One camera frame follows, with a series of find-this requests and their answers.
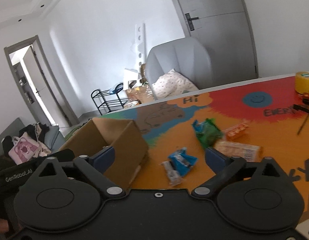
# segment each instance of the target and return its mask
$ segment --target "blue smiley face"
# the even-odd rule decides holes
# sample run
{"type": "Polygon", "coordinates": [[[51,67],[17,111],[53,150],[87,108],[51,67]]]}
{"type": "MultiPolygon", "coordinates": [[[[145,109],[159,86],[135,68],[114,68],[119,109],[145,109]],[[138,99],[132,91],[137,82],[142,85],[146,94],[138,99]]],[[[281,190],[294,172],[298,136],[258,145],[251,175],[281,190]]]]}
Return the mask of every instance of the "blue smiley face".
{"type": "Polygon", "coordinates": [[[253,92],[242,99],[243,103],[253,108],[262,108],[272,104],[272,97],[265,92],[253,92]]]}

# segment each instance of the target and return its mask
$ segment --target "snack package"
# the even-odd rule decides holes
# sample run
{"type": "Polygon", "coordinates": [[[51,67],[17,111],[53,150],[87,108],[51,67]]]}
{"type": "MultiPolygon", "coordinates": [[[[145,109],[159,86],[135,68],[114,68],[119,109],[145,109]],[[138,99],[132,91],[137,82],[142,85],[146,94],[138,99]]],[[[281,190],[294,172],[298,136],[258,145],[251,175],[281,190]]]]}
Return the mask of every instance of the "snack package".
{"type": "Polygon", "coordinates": [[[192,127],[194,128],[196,136],[204,149],[213,146],[214,142],[223,136],[223,133],[214,124],[214,119],[206,119],[202,123],[195,120],[192,127]]]}
{"type": "Polygon", "coordinates": [[[170,181],[170,186],[174,187],[182,183],[182,178],[177,171],[175,171],[170,163],[170,161],[163,162],[162,165],[165,167],[168,179],[170,181]]]}
{"type": "Polygon", "coordinates": [[[262,155],[262,147],[249,144],[217,141],[214,148],[228,157],[240,156],[247,162],[258,162],[262,155]]]}
{"type": "Polygon", "coordinates": [[[224,132],[223,139],[227,141],[233,141],[241,137],[242,135],[245,135],[247,128],[249,128],[247,122],[243,122],[241,124],[230,127],[223,131],[224,132]]]}
{"type": "Polygon", "coordinates": [[[140,101],[145,104],[155,100],[149,85],[127,89],[126,94],[130,102],[140,101]]]}
{"type": "Polygon", "coordinates": [[[124,104],[123,108],[130,108],[130,107],[133,107],[133,106],[138,106],[140,104],[141,104],[140,101],[132,101],[132,102],[127,101],[124,104]]]}
{"type": "Polygon", "coordinates": [[[304,93],[301,97],[302,97],[302,99],[309,100],[309,93],[304,93]]]}
{"type": "Polygon", "coordinates": [[[186,151],[187,148],[184,147],[169,155],[169,159],[181,177],[185,176],[198,160],[196,157],[187,155],[186,151]]]}

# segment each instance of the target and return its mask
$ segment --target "door handle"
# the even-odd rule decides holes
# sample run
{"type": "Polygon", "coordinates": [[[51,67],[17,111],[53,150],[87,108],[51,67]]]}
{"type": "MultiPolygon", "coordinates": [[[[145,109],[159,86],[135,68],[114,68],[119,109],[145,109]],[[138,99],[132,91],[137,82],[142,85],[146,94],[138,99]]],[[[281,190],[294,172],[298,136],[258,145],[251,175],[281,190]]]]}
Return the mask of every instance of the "door handle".
{"type": "Polygon", "coordinates": [[[39,94],[40,91],[38,91],[37,88],[35,90],[36,90],[36,94],[38,94],[38,96],[41,97],[39,94]]]}
{"type": "Polygon", "coordinates": [[[192,21],[193,21],[193,20],[199,20],[199,17],[191,18],[190,13],[186,13],[185,16],[186,16],[186,19],[187,19],[187,22],[188,22],[188,25],[189,25],[190,30],[191,30],[191,31],[194,31],[194,30],[195,30],[195,27],[194,27],[192,21]]]}

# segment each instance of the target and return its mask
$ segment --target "doorway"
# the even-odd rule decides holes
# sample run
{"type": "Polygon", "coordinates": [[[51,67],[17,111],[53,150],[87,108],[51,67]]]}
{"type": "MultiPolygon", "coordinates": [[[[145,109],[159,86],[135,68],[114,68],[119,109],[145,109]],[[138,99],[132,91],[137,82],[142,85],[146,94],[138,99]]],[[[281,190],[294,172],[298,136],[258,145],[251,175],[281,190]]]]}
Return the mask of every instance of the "doorway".
{"type": "Polygon", "coordinates": [[[18,89],[37,122],[60,128],[79,123],[56,82],[38,36],[4,50],[18,89]]]}
{"type": "Polygon", "coordinates": [[[213,86],[258,78],[257,57],[243,0],[173,0],[186,37],[207,49],[213,86]]]}

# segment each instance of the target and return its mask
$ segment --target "roll of tape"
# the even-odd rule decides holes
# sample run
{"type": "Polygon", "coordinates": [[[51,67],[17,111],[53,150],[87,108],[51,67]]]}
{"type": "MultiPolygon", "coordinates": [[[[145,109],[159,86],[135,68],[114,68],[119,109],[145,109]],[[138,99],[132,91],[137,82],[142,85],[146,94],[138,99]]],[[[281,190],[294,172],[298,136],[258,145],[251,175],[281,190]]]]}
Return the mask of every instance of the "roll of tape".
{"type": "Polygon", "coordinates": [[[309,72],[296,73],[295,90],[299,94],[309,93],[309,72]]]}

